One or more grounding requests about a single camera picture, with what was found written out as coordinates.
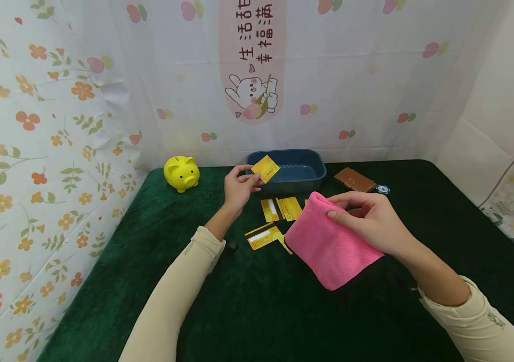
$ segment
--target hand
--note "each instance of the hand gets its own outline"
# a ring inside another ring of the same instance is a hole
[[[263,185],[259,179],[260,174],[242,175],[239,173],[249,170],[252,164],[237,165],[224,178],[224,206],[233,210],[237,215],[241,214],[243,206],[249,201],[251,192],[260,191],[258,186]]]
[[[351,205],[359,209],[340,213],[330,211],[328,216],[338,224],[352,229],[381,252],[398,257],[409,246],[420,244],[394,211],[387,197],[382,194],[349,191],[333,195],[329,201],[341,207]]]

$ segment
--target pink towel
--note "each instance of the pink towel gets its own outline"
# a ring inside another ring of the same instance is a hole
[[[319,192],[312,192],[303,213],[285,234],[285,243],[325,288],[336,290],[384,254],[331,220],[330,210],[344,212]]]

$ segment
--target cartoon bunny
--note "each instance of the cartoon bunny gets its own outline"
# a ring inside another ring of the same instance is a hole
[[[243,109],[246,109],[253,103],[257,103],[257,98],[265,93],[265,95],[261,97],[260,104],[263,104],[265,97],[268,97],[267,111],[270,113],[275,112],[275,107],[277,106],[277,94],[275,93],[277,88],[276,79],[270,78],[265,84],[263,84],[258,77],[241,80],[238,76],[231,74],[229,79],[237,89],[226,88],[224,91]]]

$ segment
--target card magnetic stripe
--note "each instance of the card magnetic stripe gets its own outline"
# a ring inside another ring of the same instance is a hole
[[[265,225],[261,226],[260,228],[257,228],[253,231],[246,233],[245,236],[247,237],[247,239],[250,239],[251,237],[261,234],[265,230],[269,230],[269,229],[273,228],[274,226],[275,225],[272,222],[268,222],[268,224],[265,224]]]

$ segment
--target black object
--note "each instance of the black object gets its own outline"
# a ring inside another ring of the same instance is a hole
[[[231,252],[235,252],[239,248],[239,245],[237,245],[237,243],[235,243],[235,241],[227,241],[226,248],[228,250],[230,250]]]

